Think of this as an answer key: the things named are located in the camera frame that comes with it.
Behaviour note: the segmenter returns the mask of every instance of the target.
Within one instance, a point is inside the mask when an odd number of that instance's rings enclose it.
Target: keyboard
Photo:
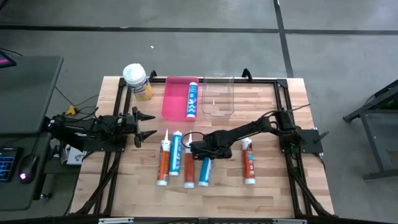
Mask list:
[[[0,147],[0,182],[11,181],[21,153],[21,147]]]

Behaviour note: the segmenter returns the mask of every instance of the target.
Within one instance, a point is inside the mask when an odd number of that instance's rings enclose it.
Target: concrete floor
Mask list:
[[[286,29],[397,30],[394,0],[279,0]],[[74,26],[211,27],[276,29],[272,0],[10,0],[0,22]],[[363,182],[377,171],[360,121],[344,115],[398,75],[396,35],[287,35],[294,77],[304,78],[313,120],[323,140],[335,213],[345,218],[398,221],[398,178]],[[147,73],[202,76],[207,71],[286,77],[278,34],[173,32],[48,32],[2,30],[0,47],[24,55],[61,55],[57,86],[72,101],[98,93],[105,75],[129,63]],[[88,105],[95,104],[93,99]],[[54,93],[49,115],[68,103]],[[62,215],[76,177],[59,176],[55,196],[0,219]]]

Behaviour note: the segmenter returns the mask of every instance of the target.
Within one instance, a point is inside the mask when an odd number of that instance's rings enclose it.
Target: computer mouse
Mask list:
[[[32,180],[35,179],[36,175],[36,167],[39,157],[36,155],[28,155],[25,156],[18,168],[18,176],[19,180],[23,184],[29,184]]]

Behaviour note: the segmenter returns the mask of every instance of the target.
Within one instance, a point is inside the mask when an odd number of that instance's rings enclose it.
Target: pink tray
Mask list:
[[[194,121],[196,118],[187,118],[189,83],[199,84],[198,78],[191,77],[167,77],[162,116],[169,121]]]

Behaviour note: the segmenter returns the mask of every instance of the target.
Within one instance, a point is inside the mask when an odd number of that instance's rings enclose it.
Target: butcher block tabletop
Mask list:
[[[104,77],[96,115],[111,115],[120,77]],[[288,78],[290,100],[296,108],[308,104],[302,78]],[[131,97],[130,107],[138,107],[156,119],[140,122],[141,131],[156,129],[141,148],[134,146],[134,136],[127,139],[122,153],[111,215],[129,217],[228,217],[228,218],[293,218],[294,211],[287,176],[285,156],[280,152],[279,139],[270,133],[252,136],[256,184],[244,185],[241,143],[233,144],[230,159],[213,161],[209,187],[197,186],[201,161],[195,161],[194,189],[185,189],[183,163],[180,175],[170,177],[166,187],[156,186],[159,165],[160,141],[166,128],[169,139],[174,131],[189,130],[210,133],[218,129],[233,129],[257,120],[267,111],[275,110],[274,87],[270,84],[234,84],[234,113],[229,119],[208,119],[201,111],[201,84],[198,88],[198,112],[195,122],[171,122],[162,118],[164,83],[152,83],[153,97],[149,101],[137,101]],[[123,92],[121,110],[126,97]],[[303,129],[313,128],[310,107],[294,111],[295,123]],[[325,171],[319,158],[303,154],[307,185],[323,207],[333,213]],[[73,197],[71,211],[75,212],[89,199],[98,186],[104,153],[94,152],[81,166]],[[304,205],[297,187],[300,208]],[[104,191],[103,206],[107,199]]]

